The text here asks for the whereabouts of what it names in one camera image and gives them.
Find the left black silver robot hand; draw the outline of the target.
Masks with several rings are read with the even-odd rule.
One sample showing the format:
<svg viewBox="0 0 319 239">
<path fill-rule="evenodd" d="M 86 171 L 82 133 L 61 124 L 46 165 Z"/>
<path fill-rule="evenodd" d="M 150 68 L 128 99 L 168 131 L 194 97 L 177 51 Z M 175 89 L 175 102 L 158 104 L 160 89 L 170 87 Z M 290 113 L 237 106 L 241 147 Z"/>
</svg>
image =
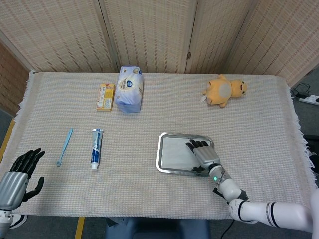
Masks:
<svg viewBox="0 0 319 239">
<path fill-rule="evenodd" d="M 19 156 L 11 169 L 0 181 L 0 209 L 13 211 L 23 202 L 38 195 L 44 185 L 44 177 L 40 177 L 34 190 L 27 191 L 29 181 L 45 151 L 38 148 Z"/>
</svg>

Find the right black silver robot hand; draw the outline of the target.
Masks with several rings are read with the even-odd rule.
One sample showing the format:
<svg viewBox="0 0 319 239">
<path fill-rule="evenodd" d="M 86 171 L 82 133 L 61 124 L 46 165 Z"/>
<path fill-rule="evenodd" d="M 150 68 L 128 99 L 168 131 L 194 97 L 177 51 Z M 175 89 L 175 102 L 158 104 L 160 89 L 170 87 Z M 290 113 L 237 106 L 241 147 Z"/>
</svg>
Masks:
<svg viewBox="0 0 319 239">
<path fill-rule="evenodd" d="M 185 145 L 191 150 L 199 163 L 199 166 L 193 167 L 192 171 L 198 173 L 203 171 L 210 172 L 214 167 L 221 165 L 219 156 L 206 141 L 190 139 Z"/>
</svg>

